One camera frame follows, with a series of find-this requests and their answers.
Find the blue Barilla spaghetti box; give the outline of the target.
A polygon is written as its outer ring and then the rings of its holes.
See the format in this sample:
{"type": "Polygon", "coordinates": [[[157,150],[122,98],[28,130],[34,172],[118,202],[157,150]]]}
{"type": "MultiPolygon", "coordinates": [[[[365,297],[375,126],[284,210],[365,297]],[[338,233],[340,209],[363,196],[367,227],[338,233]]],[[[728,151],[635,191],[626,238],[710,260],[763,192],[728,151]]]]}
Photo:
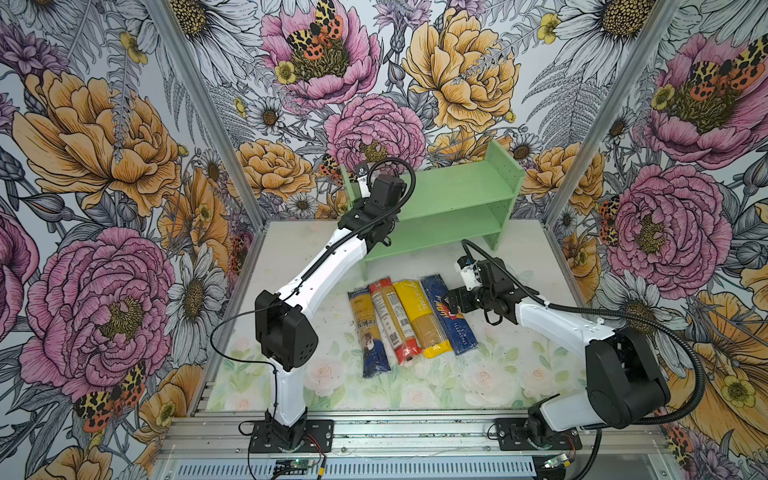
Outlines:
{"type": "Polygon", "coordinates": [[[477,339],[460,311],[453,313],[447,304],[449,289],[439,274],[420,279],[422,290],[456,355],[463,355],[478,346],[477,339]]]}

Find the yellow blue spaghetti bag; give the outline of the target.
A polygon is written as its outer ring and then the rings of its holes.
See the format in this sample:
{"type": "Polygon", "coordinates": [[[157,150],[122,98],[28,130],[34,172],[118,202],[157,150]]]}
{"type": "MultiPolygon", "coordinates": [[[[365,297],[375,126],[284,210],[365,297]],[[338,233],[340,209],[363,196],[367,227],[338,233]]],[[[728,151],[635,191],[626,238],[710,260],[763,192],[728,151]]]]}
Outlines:
{"type": "Polygon", "coordinates": [[[372,378],[378,374],[389,372],[390,365],[378,328],[369,288],[363,287],[349,292],[348,299],[362,350],[363,377],[372,378]]]}

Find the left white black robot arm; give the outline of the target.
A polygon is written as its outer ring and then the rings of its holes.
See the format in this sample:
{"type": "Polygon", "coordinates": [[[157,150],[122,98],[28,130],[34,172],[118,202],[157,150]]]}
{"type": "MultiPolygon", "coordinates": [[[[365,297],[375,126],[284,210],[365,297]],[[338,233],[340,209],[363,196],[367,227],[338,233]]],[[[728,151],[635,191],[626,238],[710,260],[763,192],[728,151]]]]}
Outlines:
{"type": "Polygon", "coordinates": [[[376,245],[389,242],[415,185],[414,174],[409,182],[379,175],[369,195],[354,202],[307,267],[277,292],[264,290],[256,297],[255,337],[275,375],[275,400],[259,428],[266,445],[294,451],[302,444],[308,416],[303,367],[319,345],[311,319],[347,271],[376,245]]]}

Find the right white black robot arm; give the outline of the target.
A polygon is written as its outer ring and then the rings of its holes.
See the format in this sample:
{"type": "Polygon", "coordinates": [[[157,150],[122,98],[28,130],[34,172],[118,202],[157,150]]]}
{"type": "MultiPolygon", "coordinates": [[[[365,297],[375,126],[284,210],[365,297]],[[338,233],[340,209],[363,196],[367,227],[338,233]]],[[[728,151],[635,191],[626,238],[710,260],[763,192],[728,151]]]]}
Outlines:
{"type": "Polygon", "coordinates": [[[464,285],[443,301],[453,314],[481,310],[555,341],[582,361],[586,386],[555,395],[528,409],[528,441],[545,447],[578,427],[623,429],[663,407],[671,398],[644,336],[631,327],[612,328],[535,297],[514,284],[493,260],[464,255],[456,262],[464,285]]]}

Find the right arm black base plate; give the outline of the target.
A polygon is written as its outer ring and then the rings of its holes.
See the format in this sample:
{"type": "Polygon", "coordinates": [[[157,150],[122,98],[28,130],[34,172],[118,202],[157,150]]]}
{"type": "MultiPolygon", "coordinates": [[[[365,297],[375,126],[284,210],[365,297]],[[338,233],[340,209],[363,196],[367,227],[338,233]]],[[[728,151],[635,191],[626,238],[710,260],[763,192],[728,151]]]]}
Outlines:
{"type": "Polygon", "coordinates": [[[582,442],[576,429],[554,432],[536,419],[507,417],[495,419],[487,432],[501,451],[579,451],[582,442]]]}

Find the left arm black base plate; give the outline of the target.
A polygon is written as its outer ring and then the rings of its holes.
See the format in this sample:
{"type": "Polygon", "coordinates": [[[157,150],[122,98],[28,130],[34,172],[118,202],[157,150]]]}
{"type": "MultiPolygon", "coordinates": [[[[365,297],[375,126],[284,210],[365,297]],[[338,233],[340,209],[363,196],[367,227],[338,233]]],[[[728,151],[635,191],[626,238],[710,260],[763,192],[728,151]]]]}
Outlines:
{"type": "Polygon", "coordinates": [[[335,422],[300,420],[292,427],[276,420],[257,421],[248,435],[250,454],[329,453],[332,450],[335,422]]]}

